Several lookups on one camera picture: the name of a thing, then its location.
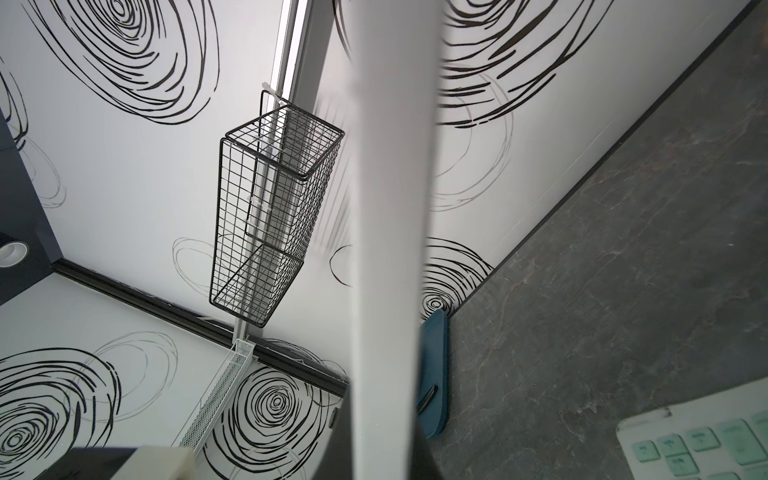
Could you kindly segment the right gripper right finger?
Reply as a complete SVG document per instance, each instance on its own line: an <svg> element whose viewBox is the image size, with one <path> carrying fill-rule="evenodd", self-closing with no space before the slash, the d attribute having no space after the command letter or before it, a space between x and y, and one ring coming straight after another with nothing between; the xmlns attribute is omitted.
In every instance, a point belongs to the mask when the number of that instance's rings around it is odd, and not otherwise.
<svg viewBox="0 0 768 480"><path fill-rule="evenodd" d="M413 479L442 480L443 476L434 460L429 443L422 431L413 439Z"/></svg>

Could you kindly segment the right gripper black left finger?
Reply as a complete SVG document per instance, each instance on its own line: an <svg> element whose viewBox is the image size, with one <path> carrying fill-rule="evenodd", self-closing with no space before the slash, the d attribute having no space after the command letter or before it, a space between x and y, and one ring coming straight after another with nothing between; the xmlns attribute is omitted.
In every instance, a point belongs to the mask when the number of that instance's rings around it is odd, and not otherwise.
<svg viewBox="0 0 768 480"><path fill-rule="evenodd" d="M334 427L314 480L352 480L352 394L347 392L336 415Z"/></svg>

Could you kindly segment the green wireless keyboard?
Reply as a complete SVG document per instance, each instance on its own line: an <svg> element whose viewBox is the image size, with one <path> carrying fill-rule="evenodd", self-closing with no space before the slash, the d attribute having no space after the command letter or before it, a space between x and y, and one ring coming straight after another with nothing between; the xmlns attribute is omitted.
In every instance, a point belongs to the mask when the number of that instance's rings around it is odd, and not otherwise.
<svg viewBox="0 0 768 480"><path fill-rule="evenodd" d="M765 479L765 378L621 421L635 479Z"/></svg>

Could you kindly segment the yellow wireless keyboard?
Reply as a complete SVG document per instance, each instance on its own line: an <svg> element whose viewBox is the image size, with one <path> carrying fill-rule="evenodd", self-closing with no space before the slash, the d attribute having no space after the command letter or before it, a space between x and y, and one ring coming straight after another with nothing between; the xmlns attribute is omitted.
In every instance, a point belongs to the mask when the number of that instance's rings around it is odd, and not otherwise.
<svg viewBox="0 0 768 480"><path fill-rule="evenodd" d="M443 7L357 1L354 63L352 455L357 479L409 476L435 160Z"/></svg>

